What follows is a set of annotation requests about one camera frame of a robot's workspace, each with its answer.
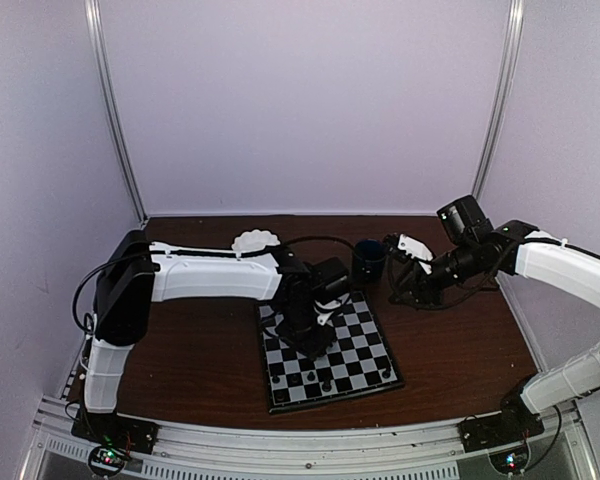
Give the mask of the right green led circuit board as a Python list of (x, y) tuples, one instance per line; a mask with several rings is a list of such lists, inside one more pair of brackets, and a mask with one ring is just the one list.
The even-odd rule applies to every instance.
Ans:
[(499, 452), (491, 456), (493, 468), (501, 474), (515, 474), (523, 470), (529, 461), (529, 454), (521, 450)]

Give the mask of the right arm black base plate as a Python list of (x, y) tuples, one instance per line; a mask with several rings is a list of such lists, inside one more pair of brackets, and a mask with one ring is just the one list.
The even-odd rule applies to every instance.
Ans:
[(457, 427), (466, 453), (519, 443), (545, 431), (539, 418), (532, 418), (519, 426), (506, 422), (502, 413), (468, 417)]

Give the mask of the white scalloped ceramic bowl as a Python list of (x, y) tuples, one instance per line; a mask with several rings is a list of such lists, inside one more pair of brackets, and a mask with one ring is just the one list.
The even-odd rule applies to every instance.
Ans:
[(231, 249), (237, 254), (246, 254), (275, 247), (280, 244), (278, 236), (269, 230), (254, 229), (235, 237)]

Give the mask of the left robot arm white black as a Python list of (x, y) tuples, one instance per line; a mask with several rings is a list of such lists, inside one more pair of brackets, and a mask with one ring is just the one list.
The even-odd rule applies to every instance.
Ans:
[(96, 282), (93, 306), (74, 321), (89, 351), (82, 406), (86, 429), (103, 444), (124, 433), (116, 415), (128, 356), (148, 331), (153, 304), (182, 298), (238, 298), (269, 304), (281, 316), (277, 333), (293, 350), (316, 359), (335, 340), (330, 317), (351, 290), (337, 257), (311, 264), (268, 230), (245, 231), (227, 250), (151, 242), (129, 231), (110, 259), (80, 282)]

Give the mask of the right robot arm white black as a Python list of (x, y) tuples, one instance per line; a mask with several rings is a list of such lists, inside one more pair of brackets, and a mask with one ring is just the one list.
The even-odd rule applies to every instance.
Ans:
[[(472, 195), (438, 210), (453, 249), (434, 255), (422, 242), (405, 234), (384, 240), (391, 301), (427, 311), (456, 306), (482, 289), (469, 288), (444, 302), (444, 291), (481, 275), (497, 273), (540, 281), (571, 294), (600, 310), (600, 255), (558, 239), (537, 226), (511, 220), (494, 227)], [(521, 381), (501, 402), (492, 430), (510, 442), (540, 413), (558, 404), (600, 390), (600, 342), (563, 365)]]

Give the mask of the green led circuit board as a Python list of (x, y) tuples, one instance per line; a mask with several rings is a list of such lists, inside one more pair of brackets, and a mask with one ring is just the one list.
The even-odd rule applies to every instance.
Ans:
[(114, 472), (122, 470), (126, 465), (126, 461), (120, 452), (98, 446), (89, 453), (87, 464), (95, 470)]
[(529, 461), (529, 454), (521, 450), (499, 452), (491, 456), (493, 468), (501, 474), (515, 474), (523, 470)]

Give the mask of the left green led circuit board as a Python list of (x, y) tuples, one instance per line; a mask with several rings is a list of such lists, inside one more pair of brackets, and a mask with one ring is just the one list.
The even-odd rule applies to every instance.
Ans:
[(89, 453), (87, 464), (95, 470), (114, 472), (122, 470), (126, 465), (126, 461), (120, 452), (98, 446)]

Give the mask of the dark blue ceramic mug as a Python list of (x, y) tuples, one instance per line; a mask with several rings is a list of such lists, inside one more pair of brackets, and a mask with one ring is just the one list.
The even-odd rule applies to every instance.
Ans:
[(351, 274), (355, 283), (370, 284), (381, 279), (386, 261), (384, 244), (378, 240), (360, 240), (352, 252)]

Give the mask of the right aluminium corner post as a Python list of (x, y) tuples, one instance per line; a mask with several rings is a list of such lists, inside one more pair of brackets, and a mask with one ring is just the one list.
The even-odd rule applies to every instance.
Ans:
[(471, 193), (480, 200), (492, 167), (519, 58), (524, 28), (524, 0), (511, 0), (491, 114)]

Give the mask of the folding black silver chessboard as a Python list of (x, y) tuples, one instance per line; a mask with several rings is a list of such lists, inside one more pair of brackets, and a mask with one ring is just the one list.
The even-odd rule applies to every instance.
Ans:
[[(328, 324), (335, 329), (335, 341), (326, 354), (310, 360), (286, 345), (275, 332), (282, 320), (273, 316), (268, 305), (258, 307), (261, 332), (259, 348), (268, 411), (271, 414), (316, 408), (328, 403), (354, 399), (404, 386), (404, 378), (394, 358), (386, 335), (377, 319), (367, 295), (355, 291), (341, 312), (331, 317)], [(390, 379), (381, 372), (390, 367)], [(308, 381), (307, 373), (313, 371), (315, 380)], [(290, 385), (288, 377), (300, 376), (300, 383)], [(281, 381), (274, 385), (271, 379), (278, 375)], [(325, 392), (321, 385), (331, 381), (331, 390)], [(276, 391), (284, 391), (284, 403), (277, 403)]]

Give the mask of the aluminium front rail frame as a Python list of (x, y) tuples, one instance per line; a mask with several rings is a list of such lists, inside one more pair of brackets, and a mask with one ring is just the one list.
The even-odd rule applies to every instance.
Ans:
[[(86, 462), (96, 444), (71, 435), (75, 406), (43, 396), (28, 450), (16, 479), (98, 479)], [(531, 471), (500, 473), (496, 457), (524, 444), (468, 452), (460, 419), (401, 427), (323, 431), (215, 428), (152, 420), (158, 425), (151, 454), (112, 479), (600, 479), (575, 405), (545, 414), (545, 433), (527, 440)]]

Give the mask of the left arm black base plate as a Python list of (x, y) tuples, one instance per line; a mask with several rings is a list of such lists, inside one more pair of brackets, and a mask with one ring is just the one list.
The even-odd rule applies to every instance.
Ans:
[(120, 416), (117, 413), (96, 414), (80, 411), (71, 434), (93, 443), (125, 452), (151, 454), (159, 425), (146, 420)]

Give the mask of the left aluminium corner post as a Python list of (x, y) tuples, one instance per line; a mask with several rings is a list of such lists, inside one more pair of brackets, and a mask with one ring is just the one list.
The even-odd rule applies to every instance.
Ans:
[(111, 69), (106, 50), (105, 35), (101, 18), (101, 6), (97, 0), (84, 2), (87, 29), (95, 58), (100, 89), (104, 101), (106, 121), (113, 142), (117, 163), (121, 169), (123, 183), (131, 200), (131, 204), (140, 225), (144, 225), (149, 217), (142, 201), (139, 186), (131, 164), (122, 121), (116, 101)]

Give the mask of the aluminium corner post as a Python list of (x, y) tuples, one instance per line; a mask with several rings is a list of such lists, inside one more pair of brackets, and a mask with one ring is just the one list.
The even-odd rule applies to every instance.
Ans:
[(491, 114), (471, 193), (480, 200), (492, 167), (519, 58), (524, 28), (524, 0), (511, 0)]
[(95, 58), (100, 89), (104, 101), (106, 121), (113, 142), (117, 163), (121, 169), (123, 183), (131, 200), (131, 204), (140, 225), (144, 225), (149, 217), (142, 201), (139, 186), (131, 164), (122, 121), (116, 101), (111, 69), (106, 50), (105, 35), (101, 18), (101, 6), (97, 0), (84, 2), (87, 29)]

